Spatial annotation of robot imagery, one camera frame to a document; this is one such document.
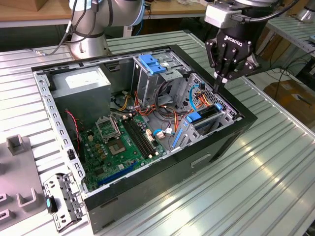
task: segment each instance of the red cable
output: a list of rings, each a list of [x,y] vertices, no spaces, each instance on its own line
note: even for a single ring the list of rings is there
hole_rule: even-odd
[[[65,111],[66,113],[68,113],[70,116],[71,116],[71,118],[72,118],[72,120],[73,120],[73,122],[74,122],[74,125],[75,125],[75,131],[76,131],[76,133],[77,133],[77,142],[78,142],[78,150],[79,150],[79,131],[78,131],[78,125],[77,125],[77,122],[76,122],[76,120],[75,120],[75,118],[74,118],[74,116],[73,116],[73,114],[71,114],[71,112],[70,111]]]

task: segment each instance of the blue tab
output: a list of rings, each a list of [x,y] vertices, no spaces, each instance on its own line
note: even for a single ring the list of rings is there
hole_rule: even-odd
[[[188,120],[189,123],[191,123],[191,122],[198,120],[200,118],[201,118],[201,116],[199,115],[198,112],[193,112],[193,113],[189,114],[186,119]]]
[[[49,198],[46,200],[46,204],[47,204],[47,207],[50,207],[50,199]]]
[[[157,59],[155,59],[152,55],[147,54],[147,55],[140,55],[139,56],[139,60],[142,62],[142,64],[144,66],[148,65],[148,66],[152,66],[155,65],[156,62],[158,61]]]
[[[149,70],[152,75],[162,73],[166,71],[166,68],[161,66],[157,59],[155,59],[152,55],[140,55],[139,60],[141,63]]]
[[[176,139],[174,140],[174,143],[173,143],[173,145],[172,145],[173,148],[176,146],[176,144],[177,144],[177,142],[178,142],[178,140],[179,140],[179,138],[180,138],[182,132],[183,132],[183,130],[180,129],[180,131],[178,132],[178,135],[176,136]]]
[[[217,108],[219,111],[221,111],[221,110],[223,109],[222,105],[219,104],[219,103],[216,103],[215,106],[216,106],[216,108]]]
[[[166,71],[166,69],[163,66],[161,66],[160,64],[155,65],[155,66],[150,66],[148,68],[148,70],[151,73],[151,75],[155,75],[155,74],[162,73],[162,72]]]
[[[192,123],[192,119],[189,116],[186,117],[186,120],[188,121],[188,123]]]

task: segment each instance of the cardboard box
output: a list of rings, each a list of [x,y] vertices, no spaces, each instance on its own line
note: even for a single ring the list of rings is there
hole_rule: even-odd
[[[274,98],[277,84],[270,84],[264,92]],[[295,80],[280,82],[276,101],[308,128],[315,126],[315,96]]]
[[[0,5],[38,11],[48,0],[0,0]]]

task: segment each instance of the wooden table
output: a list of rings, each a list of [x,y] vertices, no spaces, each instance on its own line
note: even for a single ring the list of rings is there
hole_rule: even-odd
[[[205,9],[206,7],[199,3],[185,6],[176,0],[155,1],[151,6],[150,19],[204,16]],[[71,10],[67,0],[48,0],[38,12],[0,6],[0,28],[65,25],[70,15]],[[148,17],[149,12],[146,10],[143,19],[148,19]],[[124,36],[130,35],[130,28],[125,27]]]

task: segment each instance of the blue pcie slot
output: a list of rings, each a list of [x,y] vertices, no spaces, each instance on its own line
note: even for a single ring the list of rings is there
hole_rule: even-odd
[[[119,172],[117,172],[117,173],[115,173],[115,174],[113,174],[113,175],[111,175],[109,177],[106,177],[106,178],[98,181],[97,184],[99,186],[101,186],[103,184],[106,184],[106,183],[109,183],[109,182],[113,181],[114,179],[117,179],[117,178],[119,178],[121,176],[124,176],[125,174],[131,172],[133,170],[133,167],[136,164],[137,164],[137,162],[133,163],[131,166],[129,166],[129,167],[127,167],[127,168],[125,168],[125,169],[123,169],[123,170],[121,170],[121,171],[119,171]]]

